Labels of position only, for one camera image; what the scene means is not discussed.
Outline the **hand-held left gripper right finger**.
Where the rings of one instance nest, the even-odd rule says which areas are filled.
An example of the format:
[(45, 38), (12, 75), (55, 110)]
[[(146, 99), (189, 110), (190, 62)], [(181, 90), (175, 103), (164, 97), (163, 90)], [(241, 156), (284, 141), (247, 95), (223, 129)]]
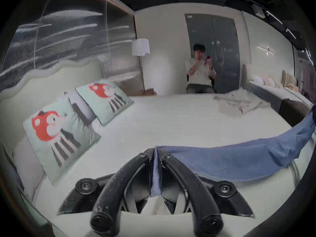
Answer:
[(223, 227), (221, 214), (255, 218), (236, 186), (229, 181), (213, 181), (193, 173), (171, 153), (157, 148), (159, 187), (171, 214), (176, 213), (178, 195), (184, 195), (180, 213), (192, 213), (196, 236), (216, 236)]

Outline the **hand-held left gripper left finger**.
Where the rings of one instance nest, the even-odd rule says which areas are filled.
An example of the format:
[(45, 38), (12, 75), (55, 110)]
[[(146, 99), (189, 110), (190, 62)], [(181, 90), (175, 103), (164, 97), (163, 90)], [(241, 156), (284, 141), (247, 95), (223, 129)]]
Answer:
[(90, 211), (96, 234), (118, 234), (121, 212), (140, 214), (151, 195), (154, 151), (139, 153), (113, 174), (78, 180), (57, 215)]

